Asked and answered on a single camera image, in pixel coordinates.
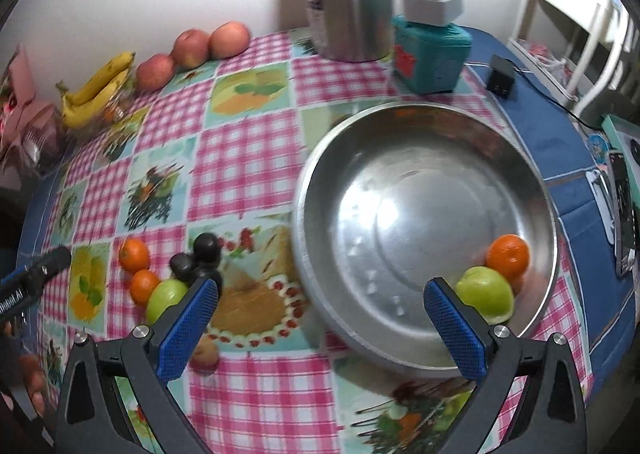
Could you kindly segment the small tangerine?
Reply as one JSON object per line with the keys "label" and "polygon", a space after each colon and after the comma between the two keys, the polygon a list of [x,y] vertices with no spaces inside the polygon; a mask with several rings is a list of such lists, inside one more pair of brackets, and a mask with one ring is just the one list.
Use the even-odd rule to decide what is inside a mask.
{"label": "small tangerine", "polygon": [[140,238],[126,237],[119,247],[118,262],[130,274],[146,270],[150,266],[149,249]]}
{"label": "small tangerine", "polygon": [[160,284],[160,279],[150,270],[139,270],[129,283],[129,295],[132,301],[140,307],[145,307],[154,289]]}

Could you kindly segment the big green apple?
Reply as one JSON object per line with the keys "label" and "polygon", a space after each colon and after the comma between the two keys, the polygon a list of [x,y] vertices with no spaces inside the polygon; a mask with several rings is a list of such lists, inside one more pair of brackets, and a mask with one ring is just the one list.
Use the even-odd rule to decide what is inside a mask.
{"label": "big green apple", "polygon": [[182,281],[168,278],[161,281],[154,290],[146,303],[145,322],[153,325],[163,314],[163,312],[180,302],[183,296],[188,292],[188,285]]}

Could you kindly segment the large orange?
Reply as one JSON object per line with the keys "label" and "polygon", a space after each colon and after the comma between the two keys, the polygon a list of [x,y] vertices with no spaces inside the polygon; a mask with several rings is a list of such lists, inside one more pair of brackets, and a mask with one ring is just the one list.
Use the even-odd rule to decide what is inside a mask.
{"label": "large orange", "polygon": [[529,247],[515,234],[496,238],[486,252],[485,264],[508,280],[523,275],[529,266]]}

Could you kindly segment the dark plum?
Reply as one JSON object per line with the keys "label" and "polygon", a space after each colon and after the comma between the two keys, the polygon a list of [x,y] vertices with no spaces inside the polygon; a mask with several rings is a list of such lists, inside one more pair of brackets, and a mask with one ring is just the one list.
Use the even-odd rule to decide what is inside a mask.
{"label": "dark plum", "polygon": [[219,271],[210,266],[209,264],[201,264],[197,266],[192,272],[192,280],[197,281],[200,278],[206,278],[206,280],[212,280],[217,287],[217,296],[221,298],[222,288],[224,287],[224,280],[222,279]]}
{"label": "dark plum", "polygon": [[218,237],[214,233],[198,234],[193,242],[193,255],[198,264],[207,264],[216,268],[221,259]]}
{"label": "dark plum", "polygon": [[169,267],[174,274],[174,278],[186,284],[192,283],[193,272],[195,270],[195,260],[191,254],[179,252],[169,260]]}

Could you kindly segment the black smartphone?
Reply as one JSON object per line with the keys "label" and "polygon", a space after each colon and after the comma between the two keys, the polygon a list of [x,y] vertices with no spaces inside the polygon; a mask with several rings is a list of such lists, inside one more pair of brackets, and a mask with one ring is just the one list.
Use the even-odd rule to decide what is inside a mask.
{"label": "black smartphone", "polygon": [[637,258],[637,220],[624,154],[608,151],[608,187],[612,203],[616,275],[632,271]]}

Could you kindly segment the left red apple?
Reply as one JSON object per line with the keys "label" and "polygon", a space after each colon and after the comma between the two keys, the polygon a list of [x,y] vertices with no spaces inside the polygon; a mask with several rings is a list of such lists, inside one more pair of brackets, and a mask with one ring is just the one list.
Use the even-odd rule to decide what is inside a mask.
{"label": "left red apple", "polygon": [[136,71],[137,89],[154,92],[163,89],[176,72],[176,63],[170,54],[157,53],[142,62]]}

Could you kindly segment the red apple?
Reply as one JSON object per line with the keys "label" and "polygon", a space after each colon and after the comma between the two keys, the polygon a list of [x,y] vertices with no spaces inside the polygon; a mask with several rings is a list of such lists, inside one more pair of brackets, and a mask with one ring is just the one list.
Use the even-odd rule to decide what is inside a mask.
{"label": "red apple", "polygon": [[250,45],[250,30],[241,22],[224,23],[210,34],[208,45],[214,60],[233,58]]}
{"label": "red apple", "polygon": [[142,62],[136,71],[137,89],[154,92],[163,89],[176,72],[176,63],[170,54],[157,53]]}
{"label": "red apple", "polygon": [[196,28],[188,29],[175,40],[171,56],[179,67],[193,70],[208,60],[208,40],[208,32]]}

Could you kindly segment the blue table cover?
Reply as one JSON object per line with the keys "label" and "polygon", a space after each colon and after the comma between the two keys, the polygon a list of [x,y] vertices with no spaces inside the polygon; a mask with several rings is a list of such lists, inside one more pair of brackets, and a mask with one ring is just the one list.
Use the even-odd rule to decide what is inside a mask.
{"label": "blue table cover", "polygon": [[[587,183],[596,164],[533,81],[520,79],[505,101],[486,91],[489,58],[506,47],[481,30],[472,37],[456,88],[434,101],[514,132],[536,162],[562,240],[561,274],[540,329],[567,333],[579,375],[597,387],[631,345],[636,304],[631,279],[615,275]],[[408,95],[389,60],[320,58],[301,28],[258,37],[236,58],[139,96],[126,120],[45,177],[27,211],[18,260],[56,245],[100,252],[102,299],[92,324],[102,336],[125,333],[141,314],[117,260],[130,234],[148,246],[158,274],[168,273],[171,255],[196,232],[209,230],[221,239],[227,280],[282,282],[292,258],[281,217],[306,153],[335,119]]]}

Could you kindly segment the middle red apple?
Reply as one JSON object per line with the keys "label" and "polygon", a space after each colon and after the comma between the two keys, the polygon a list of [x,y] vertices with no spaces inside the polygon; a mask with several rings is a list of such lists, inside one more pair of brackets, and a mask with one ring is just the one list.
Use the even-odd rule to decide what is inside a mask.
{"label": "middle red apple", "polygon": [[188,29],[175,40],[171,56],[179,67],[193,70],[208,60],[208,40],[208,32],[196,28]]}

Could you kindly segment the teal cardboard box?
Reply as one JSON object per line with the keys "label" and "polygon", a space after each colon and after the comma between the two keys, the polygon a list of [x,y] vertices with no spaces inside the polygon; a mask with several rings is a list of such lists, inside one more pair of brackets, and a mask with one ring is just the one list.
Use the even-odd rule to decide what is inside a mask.
{"label": "teal cardboard box", "polygon": [[624,154],[631,197],[640,205],[640,134],[639,127],[615,115],[606,115],[602,124],[612,147]]}

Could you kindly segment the right red apple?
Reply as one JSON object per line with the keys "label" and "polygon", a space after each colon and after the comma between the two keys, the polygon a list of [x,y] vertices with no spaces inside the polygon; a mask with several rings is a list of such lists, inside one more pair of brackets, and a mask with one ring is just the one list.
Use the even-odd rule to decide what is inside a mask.
{"label": "right red apple", "polygon": [[233,58],[250,45],[250,30],[241,22],[224,23],[210,34],[208,45],[214,60]]}

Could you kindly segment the black charger plug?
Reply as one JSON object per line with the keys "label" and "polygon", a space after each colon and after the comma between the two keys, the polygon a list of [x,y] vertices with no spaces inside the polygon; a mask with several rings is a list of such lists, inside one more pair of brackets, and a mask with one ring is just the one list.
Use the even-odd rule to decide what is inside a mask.
{"label": "black charger plug", "polygon": [[494,54],[489,60],[486,89],[494,96],[509,99],[515,84],[515,67],[507,58]]}

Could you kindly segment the teal knitted box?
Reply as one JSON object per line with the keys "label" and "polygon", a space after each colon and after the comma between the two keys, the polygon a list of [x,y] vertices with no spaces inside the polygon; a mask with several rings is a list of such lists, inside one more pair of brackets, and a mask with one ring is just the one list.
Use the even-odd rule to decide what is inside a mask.
{"label": "teal knitted box", "polygon": [[393,68],[419,96],[454,90],[473,44],[472,35],[457,24],[432,26],[393,18]]}

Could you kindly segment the white plastic chair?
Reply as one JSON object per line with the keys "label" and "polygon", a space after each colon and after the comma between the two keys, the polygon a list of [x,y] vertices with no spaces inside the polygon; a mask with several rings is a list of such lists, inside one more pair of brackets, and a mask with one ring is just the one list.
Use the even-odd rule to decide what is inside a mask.
{"label": "white plastic chair", "polygon": [[574,113],[591,130],[600,130],[608,115],[639,123],[639,23],[623,6],[602,73],[575,104]]}

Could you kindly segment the white power adapter block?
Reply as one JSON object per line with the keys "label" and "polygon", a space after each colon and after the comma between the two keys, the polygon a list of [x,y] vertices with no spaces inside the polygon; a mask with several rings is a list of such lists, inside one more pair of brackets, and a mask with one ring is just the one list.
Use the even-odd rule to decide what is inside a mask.
{"label": "white power adapter block", "polygon": [[460,18],[464,0],[400,0],[402,14],[411,23],[445,27]]}

